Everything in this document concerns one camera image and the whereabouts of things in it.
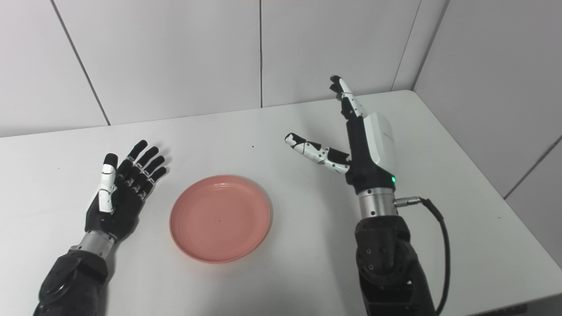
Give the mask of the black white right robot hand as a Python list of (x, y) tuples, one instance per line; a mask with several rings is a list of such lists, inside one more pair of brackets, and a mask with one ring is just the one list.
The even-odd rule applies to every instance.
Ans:
[(333, 75), (330, 80), (330, 90), (341, 102), (350, 152), (324, 147), (295, 133), (285, 136), (286, 144), (315, 164), (343, 174), (357, 194), (375, 188), (395, 191), (397, 158), (391, 123), (380, 113), (369, 113), (342, 77)]

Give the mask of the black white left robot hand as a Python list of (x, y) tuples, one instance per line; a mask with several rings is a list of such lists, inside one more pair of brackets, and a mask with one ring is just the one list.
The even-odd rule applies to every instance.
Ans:
[(156, 183), (167, 173), (157, 146), (140, 140), (122, 160), (106, 154), (100, 186), (87, 212), (84, 231), (98, 231), (118, 242), (134, 230)]

